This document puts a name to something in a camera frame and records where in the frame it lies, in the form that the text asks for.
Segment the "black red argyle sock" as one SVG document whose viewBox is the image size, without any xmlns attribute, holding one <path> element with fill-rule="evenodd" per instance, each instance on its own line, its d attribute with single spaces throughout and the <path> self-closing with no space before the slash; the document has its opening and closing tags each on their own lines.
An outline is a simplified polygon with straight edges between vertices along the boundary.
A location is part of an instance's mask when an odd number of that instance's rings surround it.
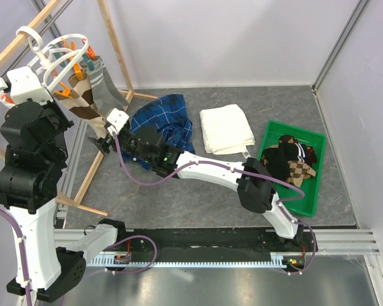
<svg viewBox="0 0 383 306">
<path fill-rule="evenodd" d="M 279 144 L 281 144 L 282 142 L 287 142 L 287 143 L 300 143 L 296 138 L 294 138 L 293 136 L 290 136 L 290 135 L 283 135 L 279 138 L 278 140 L 278 146 Z M 307 163 L 309 166 L 312 166 L 313 164 L 315 164 L 317 162 L 317 155 L 315 153 L 315 149 L 311 146 L 308 146 L 306 145 L 307 149 L 308 149 L 308 152 L 309 152 L 309 158 L 310 158 L 310 162 Z"/>
</svg>

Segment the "black white striped sock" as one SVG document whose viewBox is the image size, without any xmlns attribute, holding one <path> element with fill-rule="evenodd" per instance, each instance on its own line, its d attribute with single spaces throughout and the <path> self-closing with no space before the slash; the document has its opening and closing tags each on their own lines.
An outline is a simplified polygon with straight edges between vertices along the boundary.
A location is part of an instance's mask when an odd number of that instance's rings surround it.
<svg viewBox="0 0 383 306">
<path fill-rule="evenodd" d="M 289 165 L 282 147 L 265 149 L 262 152 L 262 163 L 272 177 L 284 182 L 289 178 Z"/>
</svg>

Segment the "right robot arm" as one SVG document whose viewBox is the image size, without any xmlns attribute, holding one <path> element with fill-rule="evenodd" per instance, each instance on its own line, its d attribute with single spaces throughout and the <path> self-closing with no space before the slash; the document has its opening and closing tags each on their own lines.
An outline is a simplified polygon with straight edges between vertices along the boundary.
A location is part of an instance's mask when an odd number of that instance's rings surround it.
<svg viewBox="0 0 383 306">
<path fill-rule="evenodd" d="M 137 133 L 124 126 L 118 135 L 108 133 L 104 138 L 89 140 L 104 155 L 110 151 L 127 153 L 145 162 L 161 177 L 160 183 L 170 178 L 194 179 L 227 187 L 238 194 L 243 208 L 268 220 L 285 250 L 294 251 L 303 243 L 303 224 L 285 208 L 276 190 L 277 185 L 289 184 L 272 177 L 252 157 L 239 163 L 203 158 L 165 143 L 152 126 L 142 127 Z"/>
</svg>

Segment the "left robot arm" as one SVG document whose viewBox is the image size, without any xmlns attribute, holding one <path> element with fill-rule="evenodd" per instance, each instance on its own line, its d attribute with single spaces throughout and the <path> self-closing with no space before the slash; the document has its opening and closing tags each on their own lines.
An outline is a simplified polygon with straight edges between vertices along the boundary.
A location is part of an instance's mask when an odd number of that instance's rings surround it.
<svg viewBox="0 0 383 306">
<path fill-rule="evenodd" d="M 34 291 L 48 303 L 73 289 L 101 251 L 120 251 L 128 241 L 123 222 L 103 219 L 76 242 L 55 243 L 57 183 L 68 157 L 64 132 L 72 124 L 55 102 L 29 100 L 10 108 L 0 128 L 8 143 L 0 203 L 13 223 L 18 268 L 6 288 L 20 296 Z"/>
</svg>

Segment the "white round sock hanger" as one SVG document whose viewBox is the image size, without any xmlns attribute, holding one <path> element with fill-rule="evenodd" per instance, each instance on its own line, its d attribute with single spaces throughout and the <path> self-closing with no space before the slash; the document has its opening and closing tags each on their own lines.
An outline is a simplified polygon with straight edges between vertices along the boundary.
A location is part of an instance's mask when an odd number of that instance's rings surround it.
<svg viewBox="0 0 383 306">
<path fill-rule="evenodd" d="M 44 88 L 53 91 L 57 84 L 73 69 L 75 64 L 83 60 L 89 48 L 89 42 L 83 34 L 73 33 L 59 36 L 44 45 L 42 37 L 32 28 L 22 26 L 16 34 L 26 34 L 30 51 L 34 57 L 27 63 L 38 76 Z M 75 40 L 83 42 L 81 47 L 73 50 L 70 47 L 57 47 L 58 43 Z"/>
</svg>

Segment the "brown cream striped sock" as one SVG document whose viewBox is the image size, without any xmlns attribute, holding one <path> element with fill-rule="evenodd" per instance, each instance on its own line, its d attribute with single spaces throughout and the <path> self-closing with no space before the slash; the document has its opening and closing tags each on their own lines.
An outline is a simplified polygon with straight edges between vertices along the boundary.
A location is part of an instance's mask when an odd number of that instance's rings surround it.
<svg viewBox="0 0 383 306">
<path fill-rule="evenodd" d="M 105 121 L 93 101 L 92 88 L 87 76 L 85 75 L 83 80 L 78 80 L 75 75 L 72 75 L 68 82 L 71 86 L 69 96 L 57 91 L 54 91 L 53 96 L 71 113 L 86 122 L 98 138 L 105 138 L 107 134 L 104 128 Z"/>
</svg>

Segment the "grey white striped sock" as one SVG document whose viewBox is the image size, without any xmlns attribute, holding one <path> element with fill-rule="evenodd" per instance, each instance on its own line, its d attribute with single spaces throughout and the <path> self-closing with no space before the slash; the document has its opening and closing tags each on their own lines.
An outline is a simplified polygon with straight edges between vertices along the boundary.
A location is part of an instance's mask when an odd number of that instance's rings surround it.
<svg viewBox="0 0 383 306">
<path fill-rule="evenodd" d="M 87 78 L 91 85 L 93 101 L 98 112 L 106 117 L 113 108 L 122 109 L 122 103 L 112 93 L 113 82 L 107 81 L 107 70 L 103 61 L 99 58 L 92 61 L 94 68 L 87 68 Z"/>
</svg>

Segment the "blue plaid shirt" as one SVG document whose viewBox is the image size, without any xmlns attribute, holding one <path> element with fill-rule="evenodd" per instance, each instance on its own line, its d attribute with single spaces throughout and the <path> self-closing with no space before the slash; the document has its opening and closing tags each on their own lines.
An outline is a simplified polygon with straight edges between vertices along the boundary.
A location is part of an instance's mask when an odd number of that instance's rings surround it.
<svg viewBox="0 0 383 306">
<path fill-rule="evenodd" d="M 167 145 L 195 153 L 193 123 L 182 94 L 168 94 L 139 108 L 131 118 L 130 131 L 137 133 L 148 126 L 161 134 Z"/>
</svg>

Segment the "white folded towel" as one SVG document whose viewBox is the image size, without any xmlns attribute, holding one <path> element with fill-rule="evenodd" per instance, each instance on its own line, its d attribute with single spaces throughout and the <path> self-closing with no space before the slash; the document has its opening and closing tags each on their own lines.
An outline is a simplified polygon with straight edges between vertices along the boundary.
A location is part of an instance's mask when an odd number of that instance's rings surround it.
<svg viewBox="0 0 383 306">
<path fill-rule="evenodd" d="M 201 110 L 199 115 L 207 153 L 245 153 L 248 146 L 255 145 L 255 137 L 246 115 L 237 104 Z"/>
</svg>

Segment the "green plastic tray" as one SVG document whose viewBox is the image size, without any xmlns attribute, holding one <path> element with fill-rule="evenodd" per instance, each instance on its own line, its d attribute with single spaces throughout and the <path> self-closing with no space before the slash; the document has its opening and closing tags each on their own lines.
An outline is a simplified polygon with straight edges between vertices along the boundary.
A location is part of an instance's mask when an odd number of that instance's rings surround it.
<svg viewBox="0 0 383 306">
<path fill-rule="evenodd" d="M 267 123 L 266 132 L 264 134 L 258 154 L 258 160 L 260 160 L 261 163 L 262 152 L 270 147 L 278 147 L 278 140 L 283 135 L 293 136 L 300 143 L 304 143 L 315 149 L 317 162 L 311 167 L 317 172 L 317 175 L 313 178 L 305 180 L 302 186 L 299 188 L 302 190 L 302 192 L 304 192 L 304 198 L 290 201 L 285 204 L 285 206 L 291 212 L 307 217 L 312 217 L 315 215 L 317 200 L 319 197 L 319 185 L 322 176 L 326 137 L 320 133 L 309 131 L 307 129 L 302 129 L 275 120 L 270 120 Z"/>
</svg>

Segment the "wooden drying rack frame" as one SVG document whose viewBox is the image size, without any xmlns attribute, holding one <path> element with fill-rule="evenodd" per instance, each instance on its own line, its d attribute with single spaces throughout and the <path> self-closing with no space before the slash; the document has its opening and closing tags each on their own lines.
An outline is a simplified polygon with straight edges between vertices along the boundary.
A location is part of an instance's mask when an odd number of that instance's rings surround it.
<svg viewBox="0 0 383 306">
<path fill-rule="evenodd" d="M 45 33 L 51 25 L 61 16 L 61 14 L 72 4 L 71 1 L 33 1 L 32 2 L 38 11 L 37 15 L 30 21 L 29 27 L 33 29 L 37 29 L 40 25 L 44 24 L 45 27 L 42 28 L 41 34 Z M 117 61 L 119 63 L 119 67 L 121 69 L 121 73 L 123 75 L 124 81 L 126 83 L 127 89 L 125 91 L 121 91 L 121 94 L 126 95 L 126 99 L 131 101 L 133 98 L 140 98 L 144 100 L 152 101 L 156 99 L 155 96 L 141 94 L 136 92 L 133 88 L 133 84 L 131 82 L 131 78 L 128 72 L 128 68 L 126 66 L 124 55 L 121 50 L 121 46 L 119 44 L 119 40 L 117 38 L 116 30 L 113 25 L 113 21 L 109 12 L 109 8 L 106 1 L 98 1 L 98 6 L 100 9 L 100 13 L 102 15 L 103 21 L 105 23 L 106 30 L 108 32 L 112 47 L 114 49 Z M 3 65 L 9 60 L 9 58 L 20 48 L 21 45 L 26 41 L 26 35 L 20 34 L 16 35 L 16 38 L 0 53 L 0 69 Z M 76 166 L 74 166 L 74 162 L 79 160 L 80 151 L 82 148 L 82 143 L 84 141 L 85 132 L 87 129 L 87 124 L 85 122 L 79 122 L 78 131 L 75 137 L 74 144 L 77 146 L 76 149 L 73 149 L 73 152 L 76 153 L 77 157 L 74 157 L 70 162 L 70 166 L 73 166 L 73 169 L 68 171 L 68 175 L 71 178 L 75 177 Z M 107 217 L 109 214 L 102 210 L 97 210 L 95 208 L 87 207 L 81 204 L 84 196 L 89 189 L 89 186 L 96 174 L 96 171 L 103 160 L 103 154 L 98 152 L 90 169 L 88 170 L 76 196 L 74 199 L 68 197 L 70 192 L 62 193 L 59 192 L 56 201 L 58 204 L 63 206 L 71 206 L 86 212 L 94 213 L 97 215 L 101 215 Z"/>
</svg>

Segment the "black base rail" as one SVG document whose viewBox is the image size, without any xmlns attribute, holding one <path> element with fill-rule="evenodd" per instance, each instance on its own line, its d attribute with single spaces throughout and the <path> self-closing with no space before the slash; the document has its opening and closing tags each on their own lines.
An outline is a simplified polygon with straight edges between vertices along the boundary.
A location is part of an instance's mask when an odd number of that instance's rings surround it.
<svg viewBox="0 0 383 306">
<path fill-rule="evenodd" d="M 109 252 L 127 252 L 131 262 L 229 263 L 267 261 L 271 253 L 312 254 L 319 250 L 309 231 L 300 240 L 280 238 L 271 228 L 177 228 L 135 229 L 119 239 L 128 242 L 109 247 Z"/>
</svg>

